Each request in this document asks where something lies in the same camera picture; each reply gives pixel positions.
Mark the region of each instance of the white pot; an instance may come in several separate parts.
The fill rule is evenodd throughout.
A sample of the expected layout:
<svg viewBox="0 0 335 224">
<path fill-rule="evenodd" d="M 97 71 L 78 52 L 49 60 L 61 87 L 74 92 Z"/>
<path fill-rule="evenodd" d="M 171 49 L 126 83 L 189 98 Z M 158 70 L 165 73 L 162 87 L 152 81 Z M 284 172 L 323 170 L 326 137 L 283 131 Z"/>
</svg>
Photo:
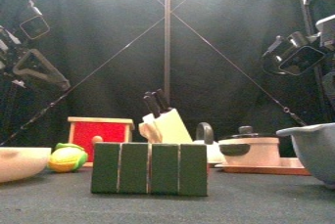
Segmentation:
<svg viewBox="0 0 335 224">
<path fill-rule="evenodd" d="M 246 133 L 240 128 L 240 133 L 219 141 L 228 165 L 280 166 L 279 138 L 252 133 L 251 127 Z"/>
</svg>

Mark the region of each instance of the knife handle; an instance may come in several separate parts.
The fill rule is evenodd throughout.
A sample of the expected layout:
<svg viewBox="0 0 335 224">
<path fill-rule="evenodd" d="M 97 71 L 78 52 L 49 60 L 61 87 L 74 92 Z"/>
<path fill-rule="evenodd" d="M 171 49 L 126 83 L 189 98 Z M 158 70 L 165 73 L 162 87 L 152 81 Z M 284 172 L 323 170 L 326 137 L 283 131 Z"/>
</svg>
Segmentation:
<svg viewBox="0 0 335 224">
<path fill-rule="evenodd" d="M 167 101 L 167 98 L 165 98 L 165 94 L 164 94 L 164 91 L 161 89 L 156 90 L 156 92 L 153 92 L 153 96 L 156 98 L 156 101 L 157 101 L 157 104 L 160 106 L 160 109 L 161 109 L 161 112 L 168 112 L 171 110 L 173 110 L 171 108 L 171 105 Z"/>
<path fill-rule="evenodd" d="M 156 101 L 154 101 L 153 97 L 145 95 L 142 99 L 144 99 L 145 104 L 146 104 L 146 106 L 149 108 L 149 111 L 153 114 L 153 117 L 158 118 L 161 116 L 161 114 L 160 114 L 160 109 L 157 107 L 157 104 L 156 104 Z"/>
</svg>

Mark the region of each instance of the knife block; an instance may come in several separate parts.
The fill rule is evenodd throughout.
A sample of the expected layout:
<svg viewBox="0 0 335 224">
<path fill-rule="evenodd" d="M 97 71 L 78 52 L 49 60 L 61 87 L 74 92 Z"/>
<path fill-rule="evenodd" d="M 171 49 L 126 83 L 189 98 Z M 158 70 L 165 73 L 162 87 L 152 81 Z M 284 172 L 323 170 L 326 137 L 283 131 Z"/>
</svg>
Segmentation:
<svg viewBox="0 0 335 224">
<path fill-rule="evenodd" d="M 176 109 L 154 118 L 152 114 L 142 118 L 140 133 L 149 143 L 188 144 L 193 142 L 181 116 Z"/>
<path fill-rule="evenodd" d="M 193 142 L 193 138 L 176 109 L 164 113 L 153 120 L 153 123 L 157 131 L 161 133 L 162 143 L 184 144 Z"/>
</svg>

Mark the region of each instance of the red container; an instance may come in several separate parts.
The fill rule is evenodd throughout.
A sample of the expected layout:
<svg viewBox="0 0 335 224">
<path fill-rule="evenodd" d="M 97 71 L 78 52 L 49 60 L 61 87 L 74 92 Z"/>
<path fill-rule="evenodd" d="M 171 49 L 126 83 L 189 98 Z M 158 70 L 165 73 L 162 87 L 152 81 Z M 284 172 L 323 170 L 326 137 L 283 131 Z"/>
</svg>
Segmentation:
<svg viewBox="0 0 335 224">
<path fill-rule="evenodd" d="M 69 117 L 69 121 L 71 122 L 69 142 L 85 148 L 89 154 L 86 165 L 93 163 L 94 141 L 118 143 L 133 141 L 134 123 L 132 119 Z"/>
</svg>

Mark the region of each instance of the gray bowl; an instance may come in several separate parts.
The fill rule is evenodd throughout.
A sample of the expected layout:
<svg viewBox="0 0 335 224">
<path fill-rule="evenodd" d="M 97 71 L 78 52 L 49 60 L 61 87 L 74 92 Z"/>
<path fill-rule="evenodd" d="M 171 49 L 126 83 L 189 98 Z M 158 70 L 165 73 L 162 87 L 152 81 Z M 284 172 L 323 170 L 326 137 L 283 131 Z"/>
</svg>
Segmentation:
<svg viewBox="0 0 335 224">
<path fill-rule="evenodd" d="M 292 127 L 276 134 L 291 135 L 303 166 L 327 188 L 335 189 L 335 123 Z"/>
</svg>

